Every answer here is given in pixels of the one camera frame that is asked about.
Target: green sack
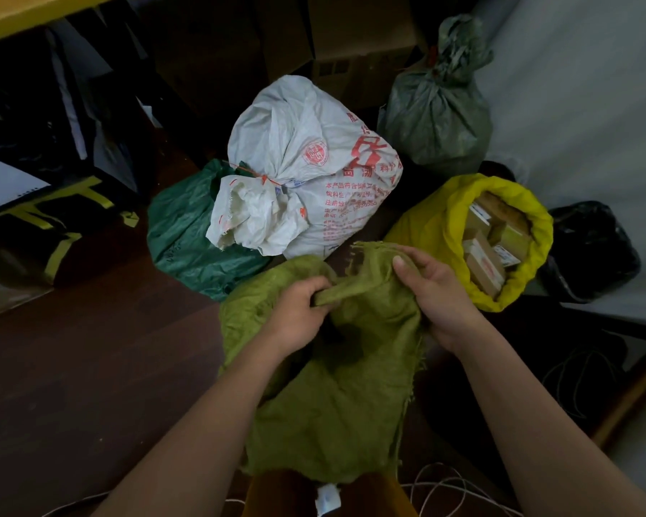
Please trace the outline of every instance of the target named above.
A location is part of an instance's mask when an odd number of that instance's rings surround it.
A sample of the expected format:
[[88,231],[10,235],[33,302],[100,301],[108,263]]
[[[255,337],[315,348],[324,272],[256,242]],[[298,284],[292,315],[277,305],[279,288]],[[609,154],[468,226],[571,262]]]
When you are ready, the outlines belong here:
[[364,261],[353,276],[338,278],[317,256],[300,256],[243,283],[220,305],[229,366],[295,281],[327,276],[335,286],[314,303],[340,302],[268,384],[246,443],[242,469],[250,475],[293,469],[322,483],[350,483],[371,471],[396,472],[423,356],[421,311],[392,268],[401,253],[383,243],[357,246]]
[[445,179],[477,172],[492,124],[473,73],[492,61],[481,23],[462,14],[440,25],[435,67],[400,74],[378,115],[378,133]]
[[271,260],[239,244],[220,250],[206,239],[220,179],[237,173],[250,176],[224,161],[212,160],[203,170],[160,192],[148,212],[146,242],[154,265],[216,301],[225,299]]

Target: gray-green sack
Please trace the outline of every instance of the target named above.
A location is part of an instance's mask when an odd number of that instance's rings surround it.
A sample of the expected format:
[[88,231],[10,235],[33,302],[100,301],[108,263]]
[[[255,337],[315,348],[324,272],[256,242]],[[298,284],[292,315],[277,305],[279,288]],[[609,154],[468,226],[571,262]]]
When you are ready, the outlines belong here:
[[220,250],[206,239],[220,179],[236,173],[251,175],[212,160],[203,170],[160,192],[149,206],[146,242],[156,268],[216,301],[271,260],[239,244]]
[[449,178],[477,172],[491,140],[488,103],[473,73],[492,61],[481,22],[461,14],[440,25],[435,66],[400,74],[378,133],[400,154]]

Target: brown pants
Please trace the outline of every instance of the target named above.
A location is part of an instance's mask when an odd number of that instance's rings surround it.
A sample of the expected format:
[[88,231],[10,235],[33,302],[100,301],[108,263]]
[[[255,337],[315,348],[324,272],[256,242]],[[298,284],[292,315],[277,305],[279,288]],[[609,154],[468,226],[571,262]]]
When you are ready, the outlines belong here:
[[[270,471],[251,480],[242,517],[315,517],[313,483],[295,471]],[[340,490],[336,517],[417,517],[409,497],[383,474],[365,474]]]

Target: yellow bag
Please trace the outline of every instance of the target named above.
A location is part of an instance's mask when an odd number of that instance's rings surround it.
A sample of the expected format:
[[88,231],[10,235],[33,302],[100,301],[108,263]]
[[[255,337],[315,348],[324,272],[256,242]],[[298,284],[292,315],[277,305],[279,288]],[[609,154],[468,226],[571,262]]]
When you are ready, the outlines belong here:
[[[532,243],[526,259],[507,274],[497,300],[471,282],[464,261],[462,236],[466,213],[474,199],[489,191],[524,212],[531,222]],[[546,261],[552,245],[552,217],[538,199],[518,183],[482,174],[455,176],[445,185],[405,212],[385,236],[390,243],[420,248],[448,264],[466,288],[474,304],[486,312],[500,312],[524,291],[526,283]]]

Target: olive green sack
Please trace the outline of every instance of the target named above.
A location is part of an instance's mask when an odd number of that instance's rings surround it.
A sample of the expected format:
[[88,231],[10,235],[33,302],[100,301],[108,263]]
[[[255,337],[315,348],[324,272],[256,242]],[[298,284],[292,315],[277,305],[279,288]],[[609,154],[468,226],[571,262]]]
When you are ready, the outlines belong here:
[[392,268],[400,252],[383,243],[357,247],[364,261],[353,276],[337,277],[318,257],[301,256],[242,283],[220,305],[229,366],[295,281],[327,276],[334,286],[314,303],[340,302],[331,323],[268,384],[247,438],[248,474],[293,469],[323,483],[349,483],[370,471],[395,473],[423,356],[421,311]]

